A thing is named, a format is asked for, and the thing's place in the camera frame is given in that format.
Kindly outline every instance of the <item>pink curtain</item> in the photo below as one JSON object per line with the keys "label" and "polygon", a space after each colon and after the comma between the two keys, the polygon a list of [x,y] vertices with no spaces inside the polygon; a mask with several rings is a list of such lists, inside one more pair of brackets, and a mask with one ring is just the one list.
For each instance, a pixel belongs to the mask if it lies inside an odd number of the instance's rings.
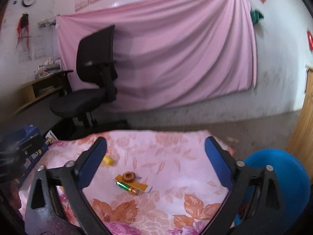
{"label": "pink curtain", "polygon": [[[115,24],[119,78],[111,111],[177,107],[256,84],[256,43],[247,0],[143,0],[57,17],[59,53],[76,70],[79,41]],[[70,73],[73,90],[95,87]]]}

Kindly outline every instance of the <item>sticker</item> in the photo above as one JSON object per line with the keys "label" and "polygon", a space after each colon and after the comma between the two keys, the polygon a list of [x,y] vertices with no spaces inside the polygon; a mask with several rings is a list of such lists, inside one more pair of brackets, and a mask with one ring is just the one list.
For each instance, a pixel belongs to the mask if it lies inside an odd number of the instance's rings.
{"label": "sticker", "polygon": [[32,159],[34,159],[34,160],[36,159],[37,156],[39,156],[38,151],[31,155]]}
{"label": "sticker", "polygon": [[24,167],[27,169],[31,164],[31,161],[29,160],[29,158],[27,158]]}

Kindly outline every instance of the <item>blue box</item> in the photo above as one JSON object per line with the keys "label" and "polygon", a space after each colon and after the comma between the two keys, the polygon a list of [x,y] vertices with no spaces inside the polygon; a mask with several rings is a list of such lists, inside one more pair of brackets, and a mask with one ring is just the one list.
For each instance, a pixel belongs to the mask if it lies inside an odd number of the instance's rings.
{"label": "blue box", "polygon": [[[21,138],[21,135],[22,135],[21,131],[23,129],[26,131],[26,136]],[[15,142],[18,142],[18,145],[21,145],[24,142],[28,141],[29,139],[31,139],[37,135],[40,135],[39,129],[36,126],[29,125],[29,126],[24,126],[21,130],[18,130],[16,132],[14,132],[13,134],[11,134],[11,137],[12,137],[11,139],[14,138]],[[20,189],[23,182],[27,178],[28,174],[35,167],[35,165],[38,163],[40,158],[44,155],[44,153],[46,153],[47,150],[48,150],[48,146],[46,143],[44,143],[43,147],[41,149],[39,149],[38,151],[33,153],[31,156],[26,158],[26,162],[25,162],[24,166],[22,167],[23,176],[19,179],[15,179],[16,186],[18,189]]]}

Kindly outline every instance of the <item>green cloth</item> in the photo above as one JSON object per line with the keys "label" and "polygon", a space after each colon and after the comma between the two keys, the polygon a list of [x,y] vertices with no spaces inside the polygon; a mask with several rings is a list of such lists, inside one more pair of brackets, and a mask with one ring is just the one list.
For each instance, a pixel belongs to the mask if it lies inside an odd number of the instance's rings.
{"label": "green cloth", "polygon": [[260,19],[264,18],[262,13],[259,12],[258,10],[251,11],[250,14],[251,14],[253,25],[257,24],[260,21]]}

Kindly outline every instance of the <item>shelf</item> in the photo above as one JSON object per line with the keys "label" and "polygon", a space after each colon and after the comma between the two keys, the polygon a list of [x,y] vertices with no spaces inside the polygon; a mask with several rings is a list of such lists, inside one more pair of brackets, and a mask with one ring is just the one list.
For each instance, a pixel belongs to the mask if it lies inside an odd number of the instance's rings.
{"label": "shelf", "polygon": [[49,96],[49,95],[51,95],[51,94],[54,94],[54,93],[60,91],[61,89],[63,89],[63,86],[59,86],[59,87],[57,87],[57,88],[54,88],[54,89],[51,89],[51,90],[45,92],[44,94],[42,94],[42,95],[38,96],[37,98],[35,98],[33,101],[30,101],[30,102],[24,104],[23,106],[19,107],[19,108],[14,112],[14,115],[16,115],[17,113],[23,111],[23,110],[26,109],[28,106],[31,106],[31,105],[35,104],[35,103],[38,102],[39,100],[41,100],[41,99],[43,99],[43,98],[45,98],[45,97],[47,97],[47,96]]}

